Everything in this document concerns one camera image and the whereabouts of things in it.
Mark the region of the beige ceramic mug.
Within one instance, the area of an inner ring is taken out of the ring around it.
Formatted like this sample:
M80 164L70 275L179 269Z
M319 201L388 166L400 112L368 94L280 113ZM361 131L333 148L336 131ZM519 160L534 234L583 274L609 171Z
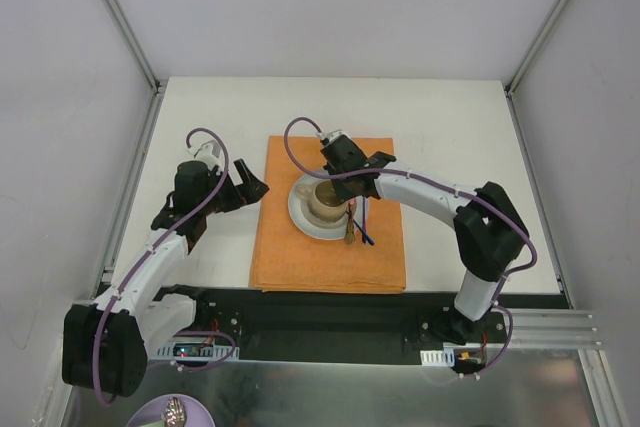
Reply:
M336 223L347 213L347 202L338 197L333 184L328 180L299 183L294 187L293 193L300 203L302 214L310 222Z

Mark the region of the gold purple spoon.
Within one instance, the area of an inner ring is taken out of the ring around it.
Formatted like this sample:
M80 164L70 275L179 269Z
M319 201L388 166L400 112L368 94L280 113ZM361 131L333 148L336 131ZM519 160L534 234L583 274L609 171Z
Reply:
M364 227L367 231L367 215L368 215L368 203L367 203L367 198L363 197L362 198L362 216L361 216L361 223L360 225L362 227Z

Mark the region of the blue metal fork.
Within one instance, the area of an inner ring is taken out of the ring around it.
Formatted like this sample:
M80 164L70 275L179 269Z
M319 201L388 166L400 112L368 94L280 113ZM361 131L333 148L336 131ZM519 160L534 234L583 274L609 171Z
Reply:
M357 229L361 235L361 242L366 245L374 246L375 241L368 235L366 229L362 227L356 220L354 215L349 216L348 225L354 229Z

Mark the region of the iridescent purple knife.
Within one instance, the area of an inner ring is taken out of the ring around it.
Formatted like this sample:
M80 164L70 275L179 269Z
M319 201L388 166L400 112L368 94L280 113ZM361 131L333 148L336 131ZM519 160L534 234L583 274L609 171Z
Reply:
M352 245L355 242L355 223L354 223L354 215L356 210L356 203L354 199L351 199L347 203L346 215L347 215L347 224L344 235L344 242L347 245Z

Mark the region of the white ceramic plate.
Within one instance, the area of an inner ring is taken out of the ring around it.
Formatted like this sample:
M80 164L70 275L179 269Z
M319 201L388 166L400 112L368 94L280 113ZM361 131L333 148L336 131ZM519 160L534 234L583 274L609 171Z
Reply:
M300 177L291 188L288 197L288 212L291 220L294 225L306 234L309 237L319 240L327 240L327 241L337 241L344 240L346 224L347 224L347 215L345 215L340 221L336 223L330 224L318 224L315 222L310 222L301 212L300 203L295 198L293 189L299 183L314 183L318 181L322 181L326 179L320 179L308 174ZM354 198L356 203L355 210L355 220L360 224L361 216L362 216L362 198L356 197Z

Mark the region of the orange cloth placemat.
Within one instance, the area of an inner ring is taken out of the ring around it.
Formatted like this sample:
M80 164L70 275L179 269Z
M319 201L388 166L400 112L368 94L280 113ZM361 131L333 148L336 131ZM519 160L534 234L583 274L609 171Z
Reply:
M314 239L295 225L288 196L303 172L290 160L284 138L268 141L249 286L262 291L395 294L406 288L401 208L397 202L368 200L366 230L372 246Z

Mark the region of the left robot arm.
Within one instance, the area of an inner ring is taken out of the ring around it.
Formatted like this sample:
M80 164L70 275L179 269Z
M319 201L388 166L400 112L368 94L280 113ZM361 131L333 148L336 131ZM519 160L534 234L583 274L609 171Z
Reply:
M205 333L212 313L184 294L156 296L187 259L212 214L260 202L269 187L241 159L240 184L225 167L201 160L178 165L174 187L150 225L138 257L101 295L73 304L64 318L61 378L99 398L129 397L140 386L151 354L183 330Z

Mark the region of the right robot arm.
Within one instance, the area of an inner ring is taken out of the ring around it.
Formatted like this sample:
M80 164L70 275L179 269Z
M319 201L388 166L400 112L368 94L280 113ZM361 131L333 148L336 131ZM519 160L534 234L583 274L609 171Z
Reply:
M368 156L346 133L319 136L325 171L338 196L395 201L427 214L455 232L466 272L453 305L430 322L442 341L463 345L485 330L485 317L506 281L507 270L530 240L505 190L494 182L471 192L411 172L396 157Z

